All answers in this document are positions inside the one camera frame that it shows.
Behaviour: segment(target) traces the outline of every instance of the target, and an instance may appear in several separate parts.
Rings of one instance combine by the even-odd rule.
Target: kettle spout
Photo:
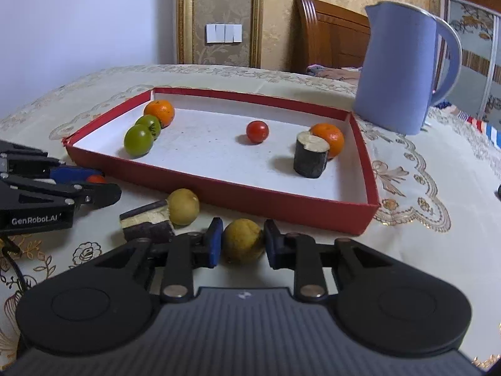
[[[375,4],[375,5],[366,5],[365,6],[365,12],[367,13],[367,17],[369,18],[369,23],[373,25],[376,22],[377,18],[377,13],[379,9],[381,8],[381,5]]]

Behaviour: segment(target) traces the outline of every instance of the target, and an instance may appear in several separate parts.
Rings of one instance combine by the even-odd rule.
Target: white switch panel
[[[207,24],[205,40],[207,44],[242,42],[242,24]]]

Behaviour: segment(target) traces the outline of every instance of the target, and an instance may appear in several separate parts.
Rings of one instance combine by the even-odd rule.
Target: red tomato
[[[106,183],[106,179],[102,175],[97,175],[97,174],[87,177],[86,181],[98,183],[98,184],[105,184]]]
[[[256,120],[247,124],[245,133],[252,143],[259,144],[266,140],[270,130],[265,122]]]

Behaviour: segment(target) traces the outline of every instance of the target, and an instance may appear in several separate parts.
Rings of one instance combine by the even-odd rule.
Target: blue kettle
[[[456,31],[422,8],[393,1],[365,7],[371,37],[353,111],[363,119],[402,134],[417,134],[428,107],[454,87],[462,62]],[[432,91],[438,35],[447,42],[450,64]]]

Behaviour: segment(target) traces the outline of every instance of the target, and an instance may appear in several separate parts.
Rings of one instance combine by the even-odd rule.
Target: gold frame molding
[[[262,1],[252,0],[250,13],[250,67],[261,67]]]
[[[177,63],[195,63],[195,0],[177,0]]]

